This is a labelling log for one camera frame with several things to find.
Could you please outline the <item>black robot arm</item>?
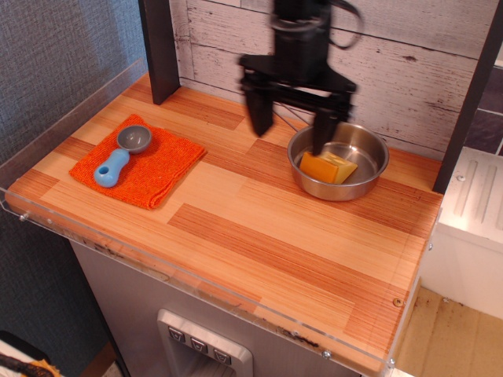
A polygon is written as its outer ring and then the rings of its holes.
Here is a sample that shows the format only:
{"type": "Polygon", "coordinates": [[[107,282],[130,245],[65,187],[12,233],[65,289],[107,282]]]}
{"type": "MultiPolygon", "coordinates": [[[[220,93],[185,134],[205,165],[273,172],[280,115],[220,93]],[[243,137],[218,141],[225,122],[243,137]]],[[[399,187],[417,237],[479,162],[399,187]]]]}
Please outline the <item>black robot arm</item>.
{"type": "Polygon", "coordinates": [[[274,31],[271,55],[243,55],[241,88],[255,133],[272,127],[274,104],[314,113],[312,152],[319,155],[336,127],[351,112],[357,86],[329,67],[332,9],[353,14],[364,28],[359,10],[346,1],[275,1],[270,16],[274,31]]]}

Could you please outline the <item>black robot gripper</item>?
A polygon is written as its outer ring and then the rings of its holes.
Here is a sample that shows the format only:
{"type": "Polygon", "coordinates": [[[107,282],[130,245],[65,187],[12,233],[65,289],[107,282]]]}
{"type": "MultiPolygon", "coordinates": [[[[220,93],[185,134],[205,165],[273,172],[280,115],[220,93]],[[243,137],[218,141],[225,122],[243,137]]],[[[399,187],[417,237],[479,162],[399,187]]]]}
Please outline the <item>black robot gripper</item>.
{"type": "Polygon", "coordinates": [[[312,153],[321,154],[340,122],[351,113],[357,86],[329,67],[330,15],[288,20],[273,15],[274,52],[240,57],[240,81],[255,134],[263,136],[274,124],[274,103],[315,114],[312,153]]]}

